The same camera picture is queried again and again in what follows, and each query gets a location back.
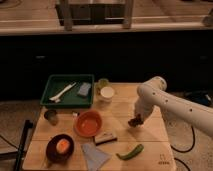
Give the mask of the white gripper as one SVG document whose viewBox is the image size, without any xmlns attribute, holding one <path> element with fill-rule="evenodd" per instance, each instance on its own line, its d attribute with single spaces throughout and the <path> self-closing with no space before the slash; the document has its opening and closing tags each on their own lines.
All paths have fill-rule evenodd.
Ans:
<svg viewBox="0 0 213 171">
<path fill-rule="evenodd" d="M 144 122 L 152 113 L 150 108 L 144 108 L 141 106 L 136 106 L 134 109 L 134 116 L 137 120 Z"/>
</svg>

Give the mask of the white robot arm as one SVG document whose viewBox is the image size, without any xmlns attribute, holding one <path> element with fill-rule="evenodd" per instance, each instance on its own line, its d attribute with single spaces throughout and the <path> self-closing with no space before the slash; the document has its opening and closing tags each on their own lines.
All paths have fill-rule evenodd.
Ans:
<svg viewBox="0 0 213 171">
<path fill-rule="evenodd" d="M 166 92 L 167 83 L 160 76 L 153 77 L 137 87 L 138 99 L 134 115 L 145 121 L 154 106 L 167 110 L 213 138 L 213 108 L 179 98 Z"/>
</svg>

